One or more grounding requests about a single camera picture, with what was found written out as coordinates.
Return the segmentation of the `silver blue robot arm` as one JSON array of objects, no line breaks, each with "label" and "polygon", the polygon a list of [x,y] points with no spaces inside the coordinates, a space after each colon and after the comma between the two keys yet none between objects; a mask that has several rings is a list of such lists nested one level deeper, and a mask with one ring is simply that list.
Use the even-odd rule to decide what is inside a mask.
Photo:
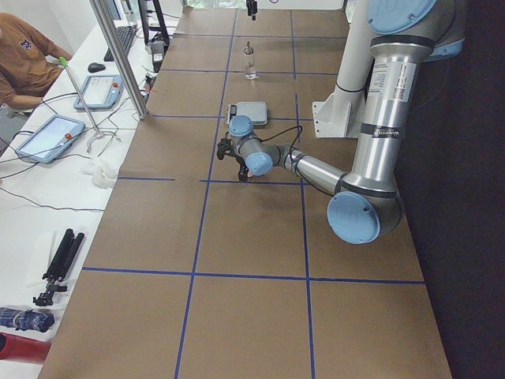
[{"label": "silver blue robot arm", "polygon": [[354,137],[350,171],[293,144],[268,144],[244,115],[228,123],[217,156],[234,157],[238,177],[283,167],[328,194],[327,220],[352,244],[393,231],[404,215],[395,164],[421,65],[457,55],[464,42],[465,1],[359,1],[355,5],[335,90],[313,104],[319,137]]}]

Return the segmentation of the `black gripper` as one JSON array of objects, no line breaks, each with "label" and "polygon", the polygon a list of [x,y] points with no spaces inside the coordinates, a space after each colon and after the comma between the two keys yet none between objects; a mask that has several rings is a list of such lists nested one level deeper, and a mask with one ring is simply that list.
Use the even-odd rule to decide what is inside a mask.
[{"label": "black gripper", "polygon": [[249,169],[247,168],[244,159],[237,153],[230,138],[223,137],[220,139],[217,146],[216,156],[219,160],[223,160],[226,156],[236,158],[240,166],[238,171],[238,180],[240,182],[247,182],[249,180]]}]

